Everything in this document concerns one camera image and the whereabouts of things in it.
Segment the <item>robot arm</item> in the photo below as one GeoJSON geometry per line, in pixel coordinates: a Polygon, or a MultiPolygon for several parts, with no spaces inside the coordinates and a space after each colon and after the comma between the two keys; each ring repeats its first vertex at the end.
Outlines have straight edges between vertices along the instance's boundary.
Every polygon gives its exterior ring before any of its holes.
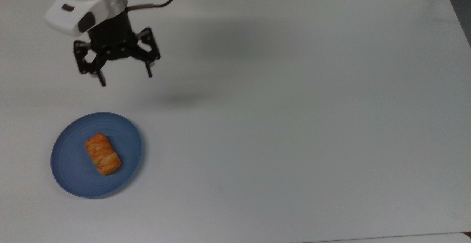
{"type": "Polygon", "coordinates": [[[150,68],[160,59],[152,30],[135,34],[131,29],[127,5],[128,0],[56,0],[45,15],[47,24],[60,32],[75,37],[88,33],[89,43],[74,42],[75,59],[79,72],[98,77],[103,87],[106,82],[101,68],[107,60],[134,57],[146,64],[152,77],[150,68]],[[142,49],[139,40],[150,50],[142,49]],[[85,60],[89,50],[96,53],[93,62],[85,60]]]}

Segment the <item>bread roll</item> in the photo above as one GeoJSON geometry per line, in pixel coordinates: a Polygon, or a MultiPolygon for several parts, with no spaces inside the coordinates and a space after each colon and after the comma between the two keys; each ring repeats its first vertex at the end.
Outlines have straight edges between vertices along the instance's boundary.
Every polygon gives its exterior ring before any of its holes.
{"type": "Polygon", "coordinates": [[[110,142],[103,133],[96,133],[85,141],[87,149],[96,169],[103,175],[116,171],[121,166],[121,161],[111,147],[110,142]]]}

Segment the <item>black clamp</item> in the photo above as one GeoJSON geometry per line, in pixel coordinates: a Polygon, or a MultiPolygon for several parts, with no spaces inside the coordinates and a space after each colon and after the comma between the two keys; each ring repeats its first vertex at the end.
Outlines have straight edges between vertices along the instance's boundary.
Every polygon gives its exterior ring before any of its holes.
{"type": "Polygon", "coordinates": [[[151,67],[155,65],[155,60],[160,59],[157,43],[150,28],[143,29],[138,34],[131,30],[127,11],[90,29],[88,34],[90,43],[80,40],[74,42],[74,55],[81,74],[90,73],[98,77],[104,87],[106,81],[101,68],[106,61],[134,57],[146,64],[148,76],[152,77],[151,67]],[[147,52],[141,48],[139,41],[150,46],[150,50],[147,52]],[[89,50],[96,52],[92,62],[85,59],[89,50]]]}

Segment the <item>white table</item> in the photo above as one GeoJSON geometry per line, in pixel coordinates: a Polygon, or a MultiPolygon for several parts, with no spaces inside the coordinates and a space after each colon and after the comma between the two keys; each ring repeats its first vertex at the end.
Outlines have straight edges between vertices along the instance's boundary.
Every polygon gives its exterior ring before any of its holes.
{"type": "Polygon", "coordinates": [[[109,62],[104,89],[42,21],[53,1],[0,0],[0,242],[471,230],[471,49],[449,0],[175,0],[130,13],[155,76],[109,62]],[[136,124],[142,166],[113,196],[72,196],[50,151],[101,111],[136,124]]]}

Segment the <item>plate rim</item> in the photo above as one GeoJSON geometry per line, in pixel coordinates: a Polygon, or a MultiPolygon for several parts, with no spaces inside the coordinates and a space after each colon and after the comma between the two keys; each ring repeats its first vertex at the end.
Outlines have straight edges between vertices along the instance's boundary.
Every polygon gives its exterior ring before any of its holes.
{"type": "Polygon", "coordinates": [[[134,123],[132,121],[130,121],[128,118],[122,116],[122,115],[119,115],[119,114],[115,114],[114,112],[93,112],[91,114],[86,114],[84,116],[81,116],[77,119],[75,119],[74,121],[72,121],[69,125],[67,125],[60,133],[59,135],[57,136],[55,142],[54,142],[54,145],[52,146],[52,150],[51,150],[51,156],[50,156],[50,159],[49,159],[49,166],[51,168],[51,173],[52,173],[52,177],[54,177],[54,180],[56,181],[56,183],[64,190],[66,191],[67,193],[70,193],[72,194],[73,196],[78,196],[78,197],[82,197],[82,198],[87,198],[87,199],[100,199],[100,198],[104,198],[104,197],[107,197],[107,196],[110,196],[118,191],[120,191],[126,183],[128,183],[133,177],[134,175],[136,174],[137,172],[137,169],[139,168],[140,166],[140,163],[141,163],[141,160],[142,160],[142,152],[143,152],[143,144],[142,144],[142,136],[138,130],[138,128],[134,125],[134,123]],[[83,195],[79,195],[79,194],[75,194],[75,193],[72,193],[71,191],[68,191],[67,189],[65,189],[60,183],[59,181],[57,181],[57,178],[56,178],[56,175],[54,174],[54,169],[52,168],[52,159],[53,159],[53,154],[54,154],[54,149],[56,149],[56,145],[57,145],[57,141],[59,140],[59,138],[62,136],[62,134],[64,134],[64,132],[72,126],[72,124],[75,124],[78,120],[80,119],[84,119],[85,117],[87,116],[91,116],[91,115],[97,115],[97,114],[111,114],[113,116],[118,116],[122,119],[125,119],[125,121],[128,121],[133,127],[134,129],[136,130],[136,132],[138,133],[138,137],[139,137],[139,147],[140,147],[140,152],[139,152],[139,157],[138,157],[138,163],[136,164],[136,167],[133,169],[132,173],[128,176],[128,178],[123,181],[123,183],[121,183],[118,187],[116,187],[115,189],[109,191],[109,192],[106,192],[106,193],[103,193],[103,194],[100,194],[98,196],[83,196],[83,195]]]}

